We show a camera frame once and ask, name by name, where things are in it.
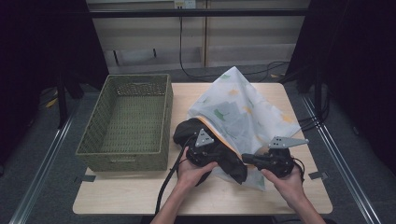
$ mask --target metal rail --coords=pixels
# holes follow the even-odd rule
[[[314,118],[315,108],[312,101],[309,98],[303,97],[303,102],[309,115]],[[317,130],[324,144],[326,145],[326,148],[329,150],[335,165],[337,166],[341,176],[344,178],[346,186],[349,188],[349,191],[351,192],[352,197],[355,199],[355,202],[361,210],[366,222],[369,224],[380,224],[381,221],[379,220],[373,205],[371,204],[367,195],[364,193],[355,176],[352,174],[352,171],[349,169],[347,162],[344,160],[343,155],[332,139],[328,129],[323,123],[319,123],[317,119],[313,119],[313,121],[316,123]]]
[[[64,141],[64,138],[69,131],[70,125],[72,124],[72,120],[77,113],[79,103],[80,101],[75,104],[64,126],[62,127],[62,129],[59,129],[58,132],[55,134],[55,137],[49,147],[49,150],[44,160],[41,162],[40,167],[35,173],[35,178],[30,184],[29,189],[23,195],[23,198],[11,220],[9,221],[9,224],[25,223],[27,218],[29,217],[33,206],[35,205],[35,201],[37,200],[38,195],[44,186],[45,180],[50,172],[50,168],[55,161],[59,148],[61,147],[62,142]]]

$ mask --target black panel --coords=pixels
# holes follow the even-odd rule
[[[85,0],[6,0],[0,3],[0,161],[4,162],[34,118],[40,92],[56,87],[60,74],[68,92],[78,83],[100,89],[108,75],[90,18],[46,18],[42,9],[88,11]]]
[[[394,1],[353,1],[332,49],[325,80],[394,174],[395,62]]]

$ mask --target person's right hand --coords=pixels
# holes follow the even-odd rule
[[[306,199],[300,170],[297,166],[294,166],[290,175],[283,178],[277,178],[271,171],[265,169],[262,169],[262,174],[269,181],[274,183],[275,188],[279,191],[290,208],[295,209],[298,202],[302,199]]]
[[[271,171],[265,169],[262,169],[262,174],[274,183],[280,195],[288,203],[288,206],[297,213],[303,223],[325,224],[323,218],[305,196],[300,169],[297,166],[293,167],[290,175],[283,178],[277,178]]]

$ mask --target person's left hand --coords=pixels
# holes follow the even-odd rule
[[[199,182],[202,175],[213,170],[218,163],[212,161],[204,167],[198,167],[187,160],[186,152],[188,149],[188,147],[184,148],[183,155],[180,158],[181,164],[178,166],[177,183],[184,188],[191,189]]]

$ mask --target finger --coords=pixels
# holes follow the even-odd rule
[[[218,163],[215,162],[215,161],[212,161],[209,164],[207,164],[206,166],[204,166],[202,168],[202,171],[205,172],[205,173],[209,172],[209,171],[213,170],[213,168],[215,168],[216,166],[218,166]]]
[[[297,165],[294,165],[293,169],[291,170],[291,175],[300,175],[301,170],[298,168]]]
[[[276,175],[274,175],[274,173],[272,173],[269,170],[266,169],[262,169],[262,174],[265,176],[265,178],[267,178],[269,181],[273,182],[274,184],[279,181],[279,179],[276,177]]]
[[[184,160],[187,159],[187,157],[186,157],[187,150],[189,150],[189,147],[185,147],[185,148],[184,148],[183,155],[182,155],[181,158],[180,158],[181,161],[184,161]]]

